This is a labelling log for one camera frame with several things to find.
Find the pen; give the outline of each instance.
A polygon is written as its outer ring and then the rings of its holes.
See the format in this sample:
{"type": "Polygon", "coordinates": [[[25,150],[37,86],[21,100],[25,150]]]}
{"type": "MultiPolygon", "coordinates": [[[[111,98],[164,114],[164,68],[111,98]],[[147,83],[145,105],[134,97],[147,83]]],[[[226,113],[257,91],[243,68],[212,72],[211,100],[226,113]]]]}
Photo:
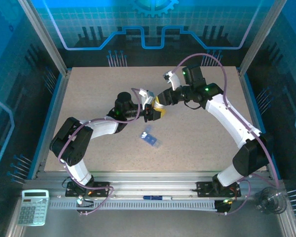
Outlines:
{"type": "Polygon", "coordinates": [[[143,196],[144,200],[172,200],[171,196],[143,196]]]}

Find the calculator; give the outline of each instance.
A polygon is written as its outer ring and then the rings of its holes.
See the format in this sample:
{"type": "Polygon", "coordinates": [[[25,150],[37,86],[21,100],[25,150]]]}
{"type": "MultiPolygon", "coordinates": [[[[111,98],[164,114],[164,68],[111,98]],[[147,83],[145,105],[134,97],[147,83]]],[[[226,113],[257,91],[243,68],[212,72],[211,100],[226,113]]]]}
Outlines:
{"type": "Polygon", "coordinates": [[[22,191],[18,225],[43,226],[46,220],[48,201],[48,190],[33,189],[22,191]]]}

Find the beige table surface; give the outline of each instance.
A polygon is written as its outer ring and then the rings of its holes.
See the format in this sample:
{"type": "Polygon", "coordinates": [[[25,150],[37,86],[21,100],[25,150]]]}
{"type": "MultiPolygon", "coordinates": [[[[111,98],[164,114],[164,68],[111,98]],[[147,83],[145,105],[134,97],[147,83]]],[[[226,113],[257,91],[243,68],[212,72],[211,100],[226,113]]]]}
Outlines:
{"type": "MultiPolygon", "coordinates": [[[[68,117],[80,120],[102,118],[114,107],[118,93],[144,88],[155,95],[170,87],[162,75],[174,67],[73,68],[59,114],[55,134],[68,117]]],[[[227,96],[233,106],[251,122],[235,67],[226,67],[227,96]]],[[[219,67],[202,67],[207,83],[223,88],[219,67]]],[[[184,85],[181,70],[177,75],[184,85]]],[[[191,107],[197,104],[190,102],[191,107]]],[[[220,171],[227,168],[238,148],[224,127],[207,111],[191,110],[179,103],[168,106],[157,121],[144,118],[127,125],[118,134],[90,141],[84,156],[90,171],[220,171]],[[151,124],[151,134],[162,142],[154,148],[139,136],[151,124]]],[[[49,152],[45,171],[61,171],[49,152]]]]}

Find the transparent glass panel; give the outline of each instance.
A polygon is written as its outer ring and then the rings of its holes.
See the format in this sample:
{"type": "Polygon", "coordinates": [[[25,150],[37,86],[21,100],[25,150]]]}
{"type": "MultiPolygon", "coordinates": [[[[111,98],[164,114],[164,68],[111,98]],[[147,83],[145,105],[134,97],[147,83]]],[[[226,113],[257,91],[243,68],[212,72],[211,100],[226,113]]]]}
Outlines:
{"type": "Polygon", "coordinates": [[[18,1],[0,0],[0,236],[27,178],[58,75],[18,1]]]}
{"type": "Polygon", "coordinates": [[[265,130],[274,136],[273,153],[279,173],[288,191],[295,190],[296,1],[287,1],[247,75],[257,112],[265,130]]]}
{"type": "Polygon", "coordinates": [[[33,1],[68,67],[175,65],[195,52],[238,66],[273,2],[33,1]]]}

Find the calculator keypad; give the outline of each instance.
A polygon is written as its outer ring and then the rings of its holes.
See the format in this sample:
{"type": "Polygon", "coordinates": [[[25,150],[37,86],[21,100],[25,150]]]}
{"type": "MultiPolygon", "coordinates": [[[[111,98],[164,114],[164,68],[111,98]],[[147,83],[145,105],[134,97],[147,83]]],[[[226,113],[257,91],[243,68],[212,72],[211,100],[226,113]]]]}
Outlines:
{"type": "Polygon", "coordinates": [[[19,225],[42,225],[45,222],[47,212],[47,200],[43,199],[38,202],[23,203],[20,215],[19,225]]]}

